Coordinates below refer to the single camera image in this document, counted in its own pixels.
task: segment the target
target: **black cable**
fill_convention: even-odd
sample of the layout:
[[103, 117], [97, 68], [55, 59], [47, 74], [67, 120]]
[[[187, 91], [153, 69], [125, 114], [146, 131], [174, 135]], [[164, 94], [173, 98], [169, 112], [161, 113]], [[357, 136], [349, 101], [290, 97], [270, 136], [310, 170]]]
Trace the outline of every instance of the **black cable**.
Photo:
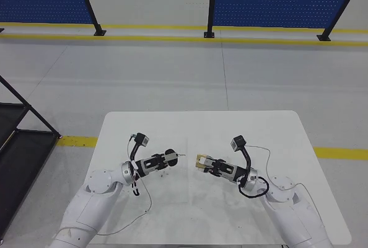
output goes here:
[[137, 144], [137, 143], [134, 145], [133, 150], [130, 153], [130, 160], [134, 161], [134, 156], [136, 155], [137, 150], [139, 149], [139, 147], [140, 147], [140, 145]]
[[250, 174], [250, 169], [252, 168], [252, 159], [250, 159], [250, 156], [247, 153], [247, 150], [245, 147], [243, 147], [242, 149], [240, 149], [240, 151], [242, 152], [243, 156], [245, 157], [246, 160], [246, 174], [245, 177], [241, 179], [240, 181], [240, 186], [243, 185], [243, 187], [246, 185], [246, 181], [248, 178], [248, 175]]
[[257, 197], [262, 197], [263, 195], [265, 195], [268, 191], [269, 191], [269, 183], [264, 179], [264, 177], [258, 177], [259, 179], [261, 179], [262, 181], [264, 181], [266, 183], [266, 190], [264, 190], [263, 193], [259, 193], [258, 195], [246, 195], [245, 193], [243, 193], [242, 191], [242, 188], [240, 187], [240, 185], [238, 185], [238, 188], [239, 188], [239, 192], [249, 198], [249, 199], [252, 199], [252, 198], [257, 198]]

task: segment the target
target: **gray floor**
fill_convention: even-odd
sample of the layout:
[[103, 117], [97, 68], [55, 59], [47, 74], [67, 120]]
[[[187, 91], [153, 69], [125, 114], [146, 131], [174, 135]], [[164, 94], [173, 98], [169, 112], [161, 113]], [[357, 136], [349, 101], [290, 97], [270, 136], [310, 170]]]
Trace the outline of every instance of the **gray floor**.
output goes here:
[[[64, 135], [98, 136], [111, 111], [294, 110], [314, 146], [368, 149], [368, 48], [0, 40], [0, 74]], [[3, 247], [48, 244], [92, 152], [55, 149]], [[320, 164], [346, 247], [368, 247], [368, 162]]]

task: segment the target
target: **yellow floor line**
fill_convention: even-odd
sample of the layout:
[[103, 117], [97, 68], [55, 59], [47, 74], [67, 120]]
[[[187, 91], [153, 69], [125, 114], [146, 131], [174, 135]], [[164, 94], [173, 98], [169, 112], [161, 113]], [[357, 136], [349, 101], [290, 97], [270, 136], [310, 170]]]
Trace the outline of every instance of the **yellow floor line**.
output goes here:
[[38, 40], [130, 40], [142, 42], [204, 42], [204, 43], [247, 43], [277, 45], [312, 45], [336, 47], [368, 47], [368, 42], [315, 40], [261, 39], [261, 38], [203, 38], [203, 37], [169, 37], [169, 36], [93, 36], [93, 35], [47, 35], [47, 34], [13, 34], [1, 33], [0, 39], [38, 39]]
[[[20, 23], [20, 22], [0, 22], [1, 27], [56, 27], [75, 29], [94, 29], [93, 24], [41, 24], [41, 23]], [[103, 29], [170, 29], [170, 30], [204, 30], [206, 25], [132, 25], [132, 24], [102, 24]], [[213, 30], [226, 31], [259, 31], [259, 32], [302, 32], [302, 33], [322, 33], [323, 29], [307, 28], [284, 28], [284, 27], [227, 27], [214, 26]], [[334, 29], [333, 33], [368, 33], [368, 29]]]
[[346, 149], [346, 148], [313, 148], [315, 154], [320, 159], [352, 159], [368, 160], [368, 150], [366, 149]]
[[[94, 148], [96, 147], [96, 143], [97, 137], [64, 136], [62, 139], [59, 139], [57, 146]], [[313, 150], [320, 159], [368, 160], [367, 149], [314, 147]]]
[[64, 136], [58, 140], [57, 146], [96, 147], [97, 137]]

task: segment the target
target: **white table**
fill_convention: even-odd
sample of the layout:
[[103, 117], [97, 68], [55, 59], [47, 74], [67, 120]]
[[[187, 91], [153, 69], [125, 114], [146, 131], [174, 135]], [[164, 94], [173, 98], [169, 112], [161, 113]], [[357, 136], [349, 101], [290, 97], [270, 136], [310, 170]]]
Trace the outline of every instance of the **white table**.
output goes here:
[[[197, 154], [245, 167], [242, 154], [230, 147], [237, 135], [243, 135], [249, 145], [271, 150], [271, 175], [288, 176], [307, 186], [334, 245], [351, 242], [295, 112], [111, 112], [105, 117], [87, 177], [97, 169], [116, 169], [127, 160], [129, 136], [137, 132], [147, 135], [150, 142], [139, 149], [136, 159], [168, 148], [187, 156], [180, 157], [175, 167], [144, 178], [153, 199], [149, 214], [116, 235], [95, 237], [91, 244], [282, 244], [258, 199], [241, 196], [236, 185], [195, 167]], [[265, 173], [268, 153], [257, 148], [248, 148], [248, 152], [252, 166]], [[131, 193], [130, 187], [124, 188], [103, 233], [122, 228], [148, 208], [147, 193], [139, 185], [139, 197]]]

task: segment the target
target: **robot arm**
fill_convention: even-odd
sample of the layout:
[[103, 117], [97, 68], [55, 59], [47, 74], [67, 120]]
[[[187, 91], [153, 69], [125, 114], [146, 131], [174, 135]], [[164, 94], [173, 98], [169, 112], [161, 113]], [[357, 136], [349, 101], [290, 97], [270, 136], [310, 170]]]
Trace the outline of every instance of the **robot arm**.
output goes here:
[[[245, 150], [242, 136], [234, 138], [231, 146], [234, 151]], [[207, 155], [198, 155], [196, 167], [202, 172], [216, 177], [223, 177], [239, 186], [242, 195], [247, 198], [260, 198], [268, 216], [280, 233], [283, 241], [290, 248], [332, 248], [326, 229], [314, 207], [301, 195], [297, 188], [292, 188], [293, 181], [288, 177], [274, 176], [268, 182], [258, 175], [258, 171], [249, 167], [250, 157], [247, 159], [247, 168], [244, 169], [228, 164], [221, 159], [213, 159]], [[256, 192], [257, 195], [246, 195], [247, 192]], [[272, 203], [292, 202], [291, 206], [281, 204], [273, 207]]]
[[117, 170], [95, 170], [89, 175], [66, 208], [50, 248], [85, 248], [107, 221], [124, 185], [135, 184], [139, 177], [154, 170], [176, 165], [181, 155], [168, 149], [164, 154], [134, 162], [134, 155], [140, 146], [147, 145], [148, 137], [138, 133], [134, 140], [131, 161], [120, 164]]

